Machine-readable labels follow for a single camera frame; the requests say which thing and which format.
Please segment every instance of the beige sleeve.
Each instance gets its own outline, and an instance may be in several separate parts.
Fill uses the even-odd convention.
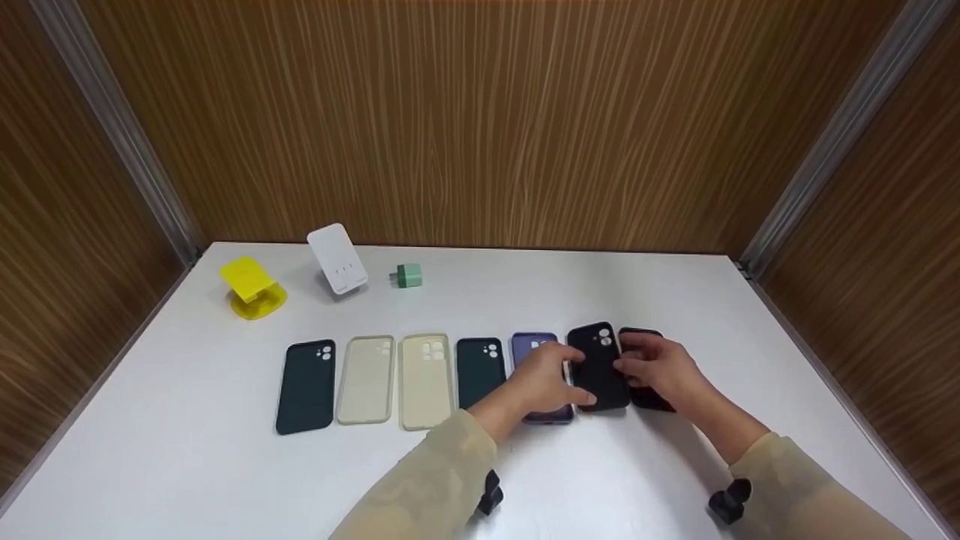
[[[388,471],[330,538],[451,538],[480,502],[495,459],[496,443],[458,410]]]
[[[738,540],[908,538],[776,433],[756,441],[730,472],[753,485],[743,518],[731,526]]]

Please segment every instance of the yellow phone stand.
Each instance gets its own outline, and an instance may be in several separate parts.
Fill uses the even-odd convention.
[[[225,264],[220,275],[233,290],[230,307],[249,321],[266,317],[287,301],[287,291],[250,257]]]

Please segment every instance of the wooden backdrop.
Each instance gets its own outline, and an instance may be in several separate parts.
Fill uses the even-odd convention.
[[[27,2],[0,20],[3,494],[180,263]]]
[[[739,257],[902,0],[81,0],[205,241]]]
[[[960,12],[762,277],[960,530]]]

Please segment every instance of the tabletop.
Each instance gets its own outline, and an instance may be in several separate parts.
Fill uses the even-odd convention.
[[[516,331],[565,336],[597,321],[684,343],[722,392],[894,524],[942,537],[726,257],[357,251],[367,290],[335,301],[306,245],[214,243],[0,517],[0,538],[326,538],[425,431],[400,427],[395,389],[385,423],[277,435],[289,345],[335,340],[339,388],[353,336],[438,331],[451,345],[507,343]],[[258,321],[231,311],[218,275],[242,256],[289,294]],[[389,274],[411,262],[423,286],[391,285]],[[729,474],[676,415],[631,406],[521,426],[496,471],[504,501],[471,520],[466,538],[725,537],[706,503]]]

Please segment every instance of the white power bank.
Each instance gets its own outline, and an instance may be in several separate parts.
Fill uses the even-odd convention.
[[[306,241],[335,294],[348,293],[367,282],[367,270],[342,224],[317,229],[306,236]]]

